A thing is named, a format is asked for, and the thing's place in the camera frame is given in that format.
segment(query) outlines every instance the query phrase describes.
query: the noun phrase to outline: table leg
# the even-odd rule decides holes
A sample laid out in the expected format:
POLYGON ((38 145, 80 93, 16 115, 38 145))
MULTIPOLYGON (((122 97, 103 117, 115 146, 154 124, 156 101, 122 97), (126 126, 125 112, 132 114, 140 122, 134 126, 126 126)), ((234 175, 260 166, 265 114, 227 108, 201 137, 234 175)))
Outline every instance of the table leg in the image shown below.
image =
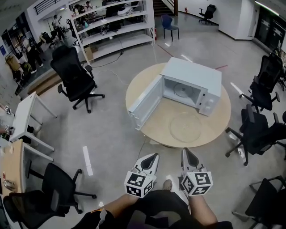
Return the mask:
POLYGON ((34 149, 33 147, 30 147, 30 146, 27 145, 26 143, 23 143, 23 145, 24 145, 24 147, 25 147, 27 150, 31 151, 32 153, 37 154, 37 155, 39 155, 39 156, 41 156, 41 157, 43 157, 43 158, 45 158, 45 159, 48 159, 48 160, 54 162, 54 159, 53 159, 53 158, 47 156, 46 154, 41 153, 40 151, 34 149))
POLYGON ((31 133, 29 133, 29 132, 26 132, 26 133, 25 133, 25 136, 27 136, 27 137, 33 139, 34 141, 36 141, 36 142, 38 142, 39 144, 41 144, 42 146, 44 146, 44 147, 50 149, 51 151, 55 151, 54 147, 51 147, 51 146, 48 145, 47 143, 45 143, 45 142, 39 140, 39 139, 38 139, 37 137, 35 137, 33 134, 31 134, 31 133))
POLYGON ((30 114, 31 118, 34 119, 37 123, 39 123, 40 125, 42 125, 43 123, 39 122, 32 114, 30 114))
POLYGON ((40 102, 40 104, 55 118, 57 117, 57 115, 55 115, 43 102, 42 99, 40 99, 40 97, 38 95, 36 95, 36 98, 38 99, 38 101, 40 102))

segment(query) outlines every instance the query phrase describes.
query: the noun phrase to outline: shelving unit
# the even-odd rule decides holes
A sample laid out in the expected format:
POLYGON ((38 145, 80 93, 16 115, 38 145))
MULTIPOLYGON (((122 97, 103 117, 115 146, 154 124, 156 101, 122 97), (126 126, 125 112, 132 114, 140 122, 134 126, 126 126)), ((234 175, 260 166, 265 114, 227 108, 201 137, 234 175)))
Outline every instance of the shelving unit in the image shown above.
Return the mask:
MULTIPOLYGON (((85 4, 85 0, 74 0, 71 1, 67 4, 67 8, 70 8, 70 6, 75 6, 76 4, 85 4)), ((104 17, 101 20, 98 20, 96 22, 90 23, 87 28, 84 28, 81 31, 77 31, 77 24, 78 21, 76 19, 80 17, 85 17, 89 13, 93 12, 99 12, 102 10, 107 9, 108 7, 120 5, 120 4, 130 4, 132 2, 137 2, 136 0, 126 0, 126 1, 116 1, 113 3, 109 3, 106 6, 100 6, 101 0, 91 0, 92 5, 96 4, 97 8, 94 6, 94 9, 89 10, 87 12, 84 12, 80 15, 77 15, 75 17, 72 17, 72 11, 70 11, 70 19, 72 26, 74 28, 76 37, 79 41, 80 48, 84 54, 84 57, 87 61, 88 64, 90 64, 91 60, 97 59, 99 57, 102 57, 104 55, 107 55, 109 53, 128 48, 134 45, 142 44, 142 43, 147 43, 147 42, 152 42, 155 43, 155 31, 154 31, 154 11, 153 11, 153 2, 150 0, 140 0, 139 6, 134 8, 134 12, 129 15, 125 16, 112 16, 112 17, 104 17), (106 35, 102 35, 100 31, 104 26, 103 25, 108 25, 111 22, 119 21, 119 20, 124 20, 128 19, 131 17, 138 17, 141 16, 143 17, 142 22, 137 22, 133 24, 128 24, 126 23, 121 26, 120 29, 117 31, 109 31, 106 35), (93 43, 97 43, 97 51, 93 53, 93 57, 89 58, 87 57, 84 49, 88 47, 88 45, 91 45, 93 43)))

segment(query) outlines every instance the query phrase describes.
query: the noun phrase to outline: round table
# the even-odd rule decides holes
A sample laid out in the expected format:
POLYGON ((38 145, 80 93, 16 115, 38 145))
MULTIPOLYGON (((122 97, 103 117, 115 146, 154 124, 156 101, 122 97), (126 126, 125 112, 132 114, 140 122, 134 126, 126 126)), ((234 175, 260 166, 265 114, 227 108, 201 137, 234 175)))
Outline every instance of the round table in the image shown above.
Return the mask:
MULTIPOLYGON (((156 64, 140 72, 130 83, 126 92, 128 109, 147 86, 161 73, 166 63, 156 64)), ((198 110, 185 104, 162 98, 158 106, 141 128, 141 132, 150 139, 169 147, 196 147, 216 139, 227 127, 231 116, 231 102, 222 86, 221 97, 210 116, 198 113, 198 110), (198 139, 186 143, 175 139, 169 130, 169 124, 181 113, 195 115, 201 122, 201 134, 198 139)))

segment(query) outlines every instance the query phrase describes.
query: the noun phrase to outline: white desk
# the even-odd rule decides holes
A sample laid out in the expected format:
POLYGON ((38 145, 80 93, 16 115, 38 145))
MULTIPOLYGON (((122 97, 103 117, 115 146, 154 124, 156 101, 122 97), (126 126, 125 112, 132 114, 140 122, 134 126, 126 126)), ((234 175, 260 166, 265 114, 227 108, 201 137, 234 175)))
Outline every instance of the white desk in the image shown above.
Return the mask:
POLYGON ((31 138, 32 140, 38 142, 42 146, 50 149, 51 151, 55 151, 54 147, 51 147, 47 143, 39 140, 37 137, 35 137, 32 133, 27 132, 27 127, 29 123, 30 117, 34 119, 37 123, 42 125, 41 122, 39 122, 37 119, 35 119, 32 114, 32 108, 34 106, 35 100, 38 100, 39 103, 55 118, 57 117, 40 99, 40 97, 36 94, 36 92, 33 92, 31 95, 29 95, 27 98, 25 98, 23 101, 21 101, 17 107, 15 118, 13 121, 13 127, 15 128, 14 133, 10 136, 9 141, 14 142, 17 141, 22 136, 27 136, 31 138))

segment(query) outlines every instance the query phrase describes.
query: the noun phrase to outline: person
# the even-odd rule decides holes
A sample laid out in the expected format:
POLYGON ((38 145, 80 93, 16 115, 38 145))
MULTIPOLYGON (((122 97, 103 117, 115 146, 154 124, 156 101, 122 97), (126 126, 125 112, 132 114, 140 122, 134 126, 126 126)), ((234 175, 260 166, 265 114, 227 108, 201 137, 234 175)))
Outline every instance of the person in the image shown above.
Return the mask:
MULTIPOLYGON (((10 116, 12 115, 12 111, 8 106, 4 106, 0 103, 0 108, 5 111, 3 114, 1 112, 0 115, 0 135, 3 136, 5 139, 9 139, 9 136, 12 135, 15 131, 15 128, 12 126, 13 118, 11 119, 10 116)), ((38 132, 41 130, 41 126, 38 128, 34 128, 28 125, 27 132, 33 133, 34 135, 37 135, 38 132)), ((29 137, 23 136, 20 139, 23 139, 23 142, 27 144, 31 144, 32 140, 29 137)))
POLYGON ((162 190, 149 192, 144 198, 125 194, 98 210, 88 212, 72 229, 233 229, 228 221, 218 222, 204 197, 190 196, 188 205, 166 180, 162 190))
POLYGON ((62 29, 61 29, 61 27, 60 27, 60 20, 62 19, 62 16, 60 16, 59 17, 59 19, 58 19, 58 15, 54 15, 54 20, 53 20, 53 24, 54 24, 54 26, 55 26, 55 30, 57 31, 57 33, 58 33, 58 37, 59 37, 59 40, 61 41, 62 40, 62 38, 64 39, 65 38, 65 36, 64 36, 64 34, 63 34, 63 32, 62 32, 62 29))
POLYGON ((44 64, 43 64, 43 62, 42 62, 42 60, 40 58, 39 52, 36 49, 35 44, 33 42, 31 43, 30 39, 25 37, 25 36, 21 36, 20 39, 22 41, 22 44, 23 44, 24 48, 26 49, 28 62, 29 62, 29 64, 32 67, 31 74, 34 74, 35 72, 37 72, 35 61, 37 61, 37 63, 39 64, 40 68, 43 67, 44 64))

